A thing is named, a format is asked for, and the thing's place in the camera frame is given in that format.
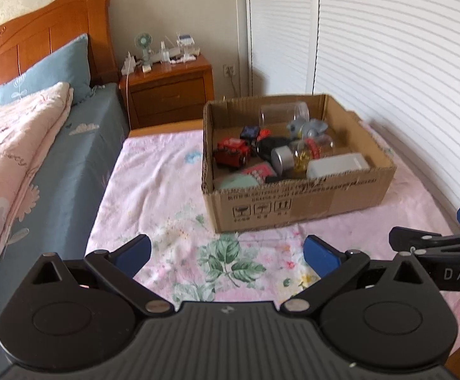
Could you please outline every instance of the closet door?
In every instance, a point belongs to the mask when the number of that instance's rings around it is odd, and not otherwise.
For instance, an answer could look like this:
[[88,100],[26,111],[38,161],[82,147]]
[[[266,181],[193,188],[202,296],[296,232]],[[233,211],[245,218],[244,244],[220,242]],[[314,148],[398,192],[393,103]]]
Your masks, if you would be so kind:
[[318,0],[247,0],[251,95],[312,92]]
[[315,91],[370,121],[455,219],[460,0],[320,0]]

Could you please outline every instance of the wooden nightstand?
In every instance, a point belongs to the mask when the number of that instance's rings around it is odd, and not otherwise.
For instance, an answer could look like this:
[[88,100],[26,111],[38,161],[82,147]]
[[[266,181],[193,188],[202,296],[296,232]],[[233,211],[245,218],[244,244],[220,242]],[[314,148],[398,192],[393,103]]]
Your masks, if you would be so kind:
[[[126,106],[126,76],[119,82]],[[204,104],[214,100],[212,66],[199,55],[186,64],[152,66],[143,73],[138,68],[128,79],[131,128],[175,123],[202,118]]]

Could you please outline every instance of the plastic jar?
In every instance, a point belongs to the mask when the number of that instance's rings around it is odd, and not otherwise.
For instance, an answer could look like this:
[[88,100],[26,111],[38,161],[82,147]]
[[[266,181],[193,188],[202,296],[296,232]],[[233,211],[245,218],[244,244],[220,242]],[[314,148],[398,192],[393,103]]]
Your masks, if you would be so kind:
[[303,118],[309,121],[309,108],[303,101],[295,103],[266,104],[260,109],[260,127],[273,124],[287,124],[292,120]]
[[334,141],[326,134],[314,139],[293,141],[275,148],[271,154],[272,167],[279,176],[305,177],[311,160],[334,154]]

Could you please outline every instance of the cardboard box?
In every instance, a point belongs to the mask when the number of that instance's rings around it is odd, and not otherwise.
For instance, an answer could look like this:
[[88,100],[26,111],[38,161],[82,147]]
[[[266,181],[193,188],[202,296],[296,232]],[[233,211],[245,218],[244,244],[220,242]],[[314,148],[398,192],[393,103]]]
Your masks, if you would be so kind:
[[[215,190],[214,179],[228,170],[216,167],[212,151],[225,137],[238,137],[245,125],[258,125],[265,104],[304,101],[311,118],[323,119],[337,145],[336,153],[362,153],[371,167],[316,180],[285,180],[256,187]],[[388,190],[396,166],[333,97],[276,96],[209,102],[204,107],[202,191],[216,232],[258,230],[377,206]]]

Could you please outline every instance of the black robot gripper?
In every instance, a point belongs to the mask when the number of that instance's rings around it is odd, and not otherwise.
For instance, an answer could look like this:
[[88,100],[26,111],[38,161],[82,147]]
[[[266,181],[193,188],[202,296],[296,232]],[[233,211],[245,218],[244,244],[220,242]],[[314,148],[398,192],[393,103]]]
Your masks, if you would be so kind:
[[184,302],[175,311],[133,280],[150,258],[144,235],[84,260],[46,253],[0,316],[13,363],[0,378],[453,380],[443,364],[457,321],[438,280],[460,269],[460,236],[444,238],[396,227],[400,252],[379,261],[309,236],[304,258],[322,279],[279,310]]

